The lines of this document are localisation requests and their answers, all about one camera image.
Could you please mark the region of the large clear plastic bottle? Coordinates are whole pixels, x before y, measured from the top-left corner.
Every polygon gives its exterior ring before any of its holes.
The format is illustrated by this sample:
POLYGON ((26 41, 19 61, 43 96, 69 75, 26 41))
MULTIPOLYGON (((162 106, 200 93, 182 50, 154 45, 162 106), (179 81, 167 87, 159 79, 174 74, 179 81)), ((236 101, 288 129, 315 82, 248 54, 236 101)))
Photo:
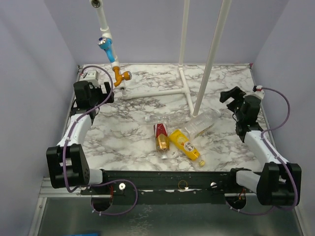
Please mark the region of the large clear plastic bottle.
POLYGON ((190 140, 193 140, 212 128, 220 117, 220 111, 205 111, 185 123, 182 131, 187 134, 190 140))

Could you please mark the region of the red gold labelled bottle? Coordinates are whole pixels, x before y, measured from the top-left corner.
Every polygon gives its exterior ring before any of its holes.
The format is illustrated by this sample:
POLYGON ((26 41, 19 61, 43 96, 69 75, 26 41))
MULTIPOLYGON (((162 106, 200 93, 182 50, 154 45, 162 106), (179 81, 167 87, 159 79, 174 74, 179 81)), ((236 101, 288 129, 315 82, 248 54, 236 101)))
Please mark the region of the red gold labelled bottle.
POLYGON ((164 123, 157 123, 154 125, 156 151, 162 160, 168 158, 167 154, 170 150, 169 138, 167 128, 164 123))

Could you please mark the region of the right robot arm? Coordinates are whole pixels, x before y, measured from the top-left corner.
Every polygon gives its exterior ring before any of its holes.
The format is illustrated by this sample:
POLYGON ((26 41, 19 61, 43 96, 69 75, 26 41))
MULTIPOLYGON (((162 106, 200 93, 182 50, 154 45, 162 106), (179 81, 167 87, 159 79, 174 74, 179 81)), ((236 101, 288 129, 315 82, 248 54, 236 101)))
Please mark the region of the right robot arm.
POLYGON ((263 167, 261 174, 236 169, 226 186, 233 193, 245 187, 257 195, 262 205, 291 210, 299 204, 302 169, 272 146, 265 136, 268 130, 262 129, 257 121, 266 90, 267 87, 254 86, 252 92, 246 93, 234 87, 220 93, 221 103, 232 99, 227 108, 236 118, 236 134, 263 167))

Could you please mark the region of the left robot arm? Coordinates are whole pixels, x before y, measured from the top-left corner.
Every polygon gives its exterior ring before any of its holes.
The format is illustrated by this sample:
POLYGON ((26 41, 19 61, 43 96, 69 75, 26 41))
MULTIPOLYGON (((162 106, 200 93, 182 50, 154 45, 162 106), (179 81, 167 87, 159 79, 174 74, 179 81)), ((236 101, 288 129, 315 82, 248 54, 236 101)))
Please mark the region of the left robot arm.
POLYGON ((98 194, 109 189, 108 180, 101 169, 91 169, 85 157, 82 144, 91 128, 97 109, 114 102, 113 82, 104 83, 106 93, 97 81, 74 83, 75 106, 70 110, 70 124, 58 144, 49 147, 46 158, 53 188, 66 188, 69 193, 80 186, 91 186, 98 194))

